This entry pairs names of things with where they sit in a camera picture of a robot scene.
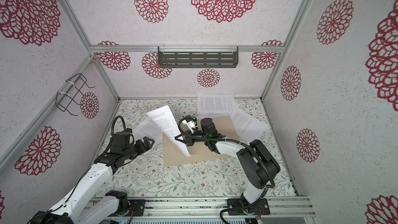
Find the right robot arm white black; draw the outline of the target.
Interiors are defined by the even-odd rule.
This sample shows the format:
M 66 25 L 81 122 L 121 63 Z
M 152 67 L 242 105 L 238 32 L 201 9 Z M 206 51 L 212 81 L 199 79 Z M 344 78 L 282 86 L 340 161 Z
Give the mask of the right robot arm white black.
M 196 135 L 182 132 L 175 141 L 187 146 L 203 142 L 212 152 L 238 159 L 249 181 L 242 194 L 247 205 L 257 202 L 268 190 L 276 187 L 274 178 L 280 172 L 280 165 L 260 140 L 247 144 L 221 134 L 205 136 L 202 132 Z

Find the beige file folder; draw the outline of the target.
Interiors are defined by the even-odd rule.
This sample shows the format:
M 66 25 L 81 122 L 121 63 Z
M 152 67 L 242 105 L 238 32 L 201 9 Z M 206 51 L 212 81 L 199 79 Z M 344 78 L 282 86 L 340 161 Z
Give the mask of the beige file folder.
M 222 135 L 228 138 L 239 140 L 235 126 L 230 116 L 216 117 L 213 119 L 216 129 Z M 229 155 L 220 155 L 210 151 L 204 143 L 195 143 L 194 146 L 188 147 L 190 156 L 185 156 L 180 149 L 163 134 L 163 165 L 164 167 L 173 167 L 194 162 L 203 162 L 221 158 L 233 158 Z

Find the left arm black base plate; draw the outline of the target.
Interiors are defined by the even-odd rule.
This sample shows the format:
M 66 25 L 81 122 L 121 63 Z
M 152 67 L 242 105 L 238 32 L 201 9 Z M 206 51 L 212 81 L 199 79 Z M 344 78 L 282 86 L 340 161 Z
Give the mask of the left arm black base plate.
M 145 199 L 128 199 L 128 209 L 126 216 L 128 217 L 142 217 L 145 210 Z

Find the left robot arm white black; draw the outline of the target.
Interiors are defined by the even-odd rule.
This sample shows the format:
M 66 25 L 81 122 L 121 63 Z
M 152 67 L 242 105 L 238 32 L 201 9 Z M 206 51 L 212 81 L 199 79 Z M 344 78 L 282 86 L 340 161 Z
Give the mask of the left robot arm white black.
M 145 136 L 141 140 L 133 138 L 131 129 L 112 134 L 110 142 L 94 161 L 94 164 L 79 179 L 76 186 L 48 211 L 39 211 L 29 224 L 99 224 L 110 215 L 126 215 L 131 210 L 127 194 L 111 190 L 102 200 L 87 211 L 85 206 L 126 160 L 133 161 L 149 151 L 155 141 Z

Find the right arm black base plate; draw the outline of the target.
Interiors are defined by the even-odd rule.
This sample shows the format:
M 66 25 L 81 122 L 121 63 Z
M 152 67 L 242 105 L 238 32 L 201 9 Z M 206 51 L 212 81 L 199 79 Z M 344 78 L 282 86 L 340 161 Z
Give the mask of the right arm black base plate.
M 249 204 L 243 199 L 227 199 L 228 214 L 238 215 L 269 215 L 270 208 L 265 198 L 260 198 L 254 203 Z

